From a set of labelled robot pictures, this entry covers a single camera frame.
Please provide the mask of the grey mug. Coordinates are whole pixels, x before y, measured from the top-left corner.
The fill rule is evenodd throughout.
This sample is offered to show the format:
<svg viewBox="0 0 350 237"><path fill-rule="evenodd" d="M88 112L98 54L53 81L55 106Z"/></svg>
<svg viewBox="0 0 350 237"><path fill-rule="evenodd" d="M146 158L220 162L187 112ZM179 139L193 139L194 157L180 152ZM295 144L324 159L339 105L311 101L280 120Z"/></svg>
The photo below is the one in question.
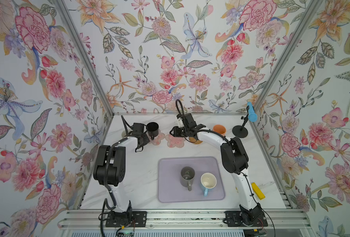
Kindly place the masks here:
<svg viewBox="0 0 350 237"><path fill-rule="evenodd" d="M192 185L195 178L195 170L191 167L184 167L181 170L180 183L183 187L187 188L188 191L192 191Z"/></svg>

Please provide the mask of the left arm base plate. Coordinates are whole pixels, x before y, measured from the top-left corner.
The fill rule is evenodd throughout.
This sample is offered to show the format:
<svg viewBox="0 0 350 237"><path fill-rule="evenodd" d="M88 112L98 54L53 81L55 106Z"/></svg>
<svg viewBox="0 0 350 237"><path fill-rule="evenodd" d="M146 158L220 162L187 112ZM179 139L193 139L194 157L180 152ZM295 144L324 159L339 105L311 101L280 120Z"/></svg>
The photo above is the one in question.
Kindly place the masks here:
<svg viewBox="0 0 350 237"><path fill-rule="evenodd" d="M105 227L120 228L122 226L129 227L145 227L147 221L146 211L127 211L127 212L110 212L105 220Z"/></svg>

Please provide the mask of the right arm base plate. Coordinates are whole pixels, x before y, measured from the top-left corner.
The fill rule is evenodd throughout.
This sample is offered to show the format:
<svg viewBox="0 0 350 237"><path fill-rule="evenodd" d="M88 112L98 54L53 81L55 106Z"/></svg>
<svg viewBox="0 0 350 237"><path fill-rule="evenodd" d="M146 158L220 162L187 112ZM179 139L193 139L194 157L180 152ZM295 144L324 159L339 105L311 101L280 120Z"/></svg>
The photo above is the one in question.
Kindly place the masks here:
<svg viewBox="0 0 350 237"><path fill-rule="evenodd" d="M260 211L258 215L252 215L241 211L226 211L223 223L228 227L267 227L268 221L264 212Z"/></svg>

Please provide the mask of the black mug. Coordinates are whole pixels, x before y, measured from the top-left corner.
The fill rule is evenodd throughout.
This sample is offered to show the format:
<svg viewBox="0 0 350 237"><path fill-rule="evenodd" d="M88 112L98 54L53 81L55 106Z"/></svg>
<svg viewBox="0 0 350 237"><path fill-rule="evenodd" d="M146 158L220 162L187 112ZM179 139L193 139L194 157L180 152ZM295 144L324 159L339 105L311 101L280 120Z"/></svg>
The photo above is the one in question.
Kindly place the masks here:
<svg viewBox="0 0 350 237"><path fill-rule="evenodd" d="M159 135L159 124L156 122L150 122L146 125L147 135L150 140L154 140Z"/></svg>

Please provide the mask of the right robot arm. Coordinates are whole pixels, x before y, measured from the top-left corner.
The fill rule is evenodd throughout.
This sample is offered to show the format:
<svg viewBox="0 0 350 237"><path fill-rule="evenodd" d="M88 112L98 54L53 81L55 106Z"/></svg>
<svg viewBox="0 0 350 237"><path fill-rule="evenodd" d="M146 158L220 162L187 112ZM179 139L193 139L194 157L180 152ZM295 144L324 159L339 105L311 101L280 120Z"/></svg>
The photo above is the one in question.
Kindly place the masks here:
<svg viewBox="0 0 350 237"><path fill-rule="evenodd" d="M254 198L254 192L248 176L249 157L238 137L225 136L208 130L205 125L197 124L192 114L177 114L177 126L170 131L173 137L194 138L206 142L220 150L224 169L231 174L239 194L241 222L253 226L264 212Z"/></svg>

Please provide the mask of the orange mug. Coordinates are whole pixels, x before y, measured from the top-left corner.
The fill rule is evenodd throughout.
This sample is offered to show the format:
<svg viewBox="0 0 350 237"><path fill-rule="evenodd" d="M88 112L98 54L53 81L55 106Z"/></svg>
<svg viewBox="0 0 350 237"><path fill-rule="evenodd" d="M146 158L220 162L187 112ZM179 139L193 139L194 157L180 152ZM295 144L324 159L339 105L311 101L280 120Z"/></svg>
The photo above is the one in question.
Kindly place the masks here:
<svg viewBox="0 0 350 237"><path fill-rule="evenodd" d="M222 135L222 136L225 136L226 134L226 128L223 126L223 125L220 125L220 124L216 124L214 127L213 127L213 131Z"/></svg>

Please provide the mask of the woven rattan coaster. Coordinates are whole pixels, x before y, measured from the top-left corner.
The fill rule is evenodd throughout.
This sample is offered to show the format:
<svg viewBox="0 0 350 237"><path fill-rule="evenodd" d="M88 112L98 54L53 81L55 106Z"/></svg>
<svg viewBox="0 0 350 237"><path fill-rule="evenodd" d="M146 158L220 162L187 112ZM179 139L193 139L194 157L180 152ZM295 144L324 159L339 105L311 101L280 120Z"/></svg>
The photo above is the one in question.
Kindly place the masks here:
<svg viewBox="0 0 350 237"><path fill-rule="evenodd" d="M195 138L193 138L193 137L190 137L190 138L189 138L189 141L190 141L191 143L193 143L193 144L201 144L201 143L202 143L202 141L197 140L197 139L195 139Z"/></svg>

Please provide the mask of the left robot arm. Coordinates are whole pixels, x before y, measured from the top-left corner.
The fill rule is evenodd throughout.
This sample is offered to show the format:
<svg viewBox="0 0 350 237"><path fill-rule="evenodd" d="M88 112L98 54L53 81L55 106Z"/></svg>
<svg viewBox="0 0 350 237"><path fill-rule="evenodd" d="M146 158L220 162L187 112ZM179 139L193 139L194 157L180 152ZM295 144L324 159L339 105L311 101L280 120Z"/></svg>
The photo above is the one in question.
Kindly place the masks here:
<svg viewBox="0 0 350 237"><path fill-rule="evenodd" d="M115 213L127 213L131 209L122 181L127 166L127 152L139 152L149 143L147 126L134 123L127 135L112 145L102 145L96 156L93 178L108 191L105 206Z"/></svg>

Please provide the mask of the pink flower coaster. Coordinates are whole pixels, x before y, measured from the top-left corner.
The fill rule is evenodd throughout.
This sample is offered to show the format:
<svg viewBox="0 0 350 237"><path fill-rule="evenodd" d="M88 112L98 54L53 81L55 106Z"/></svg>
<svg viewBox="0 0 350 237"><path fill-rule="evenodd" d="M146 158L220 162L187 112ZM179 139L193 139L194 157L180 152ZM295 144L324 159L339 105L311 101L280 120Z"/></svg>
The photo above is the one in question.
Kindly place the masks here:
<svg viewBox="0 0 350 237"><path fill-rule="evenodd" d="M163 139L165 139L165 134L164 133L162 133L162 132L160 132L159 134L158 134L158 136L156 136L153 140L150 140L150 144L152 144L152 145L154 145L154 146L158 146L158 145L160 145L161 144L161 141L163 140Z"/></svg>
<svg viewBox="0 0 350 237"><path fill-rule="evenodd" d="M182 137L174 137L170 134L167 134L165 136L165 139L167 141L167 146L169 148L183 148L185 139Z"/></svg>

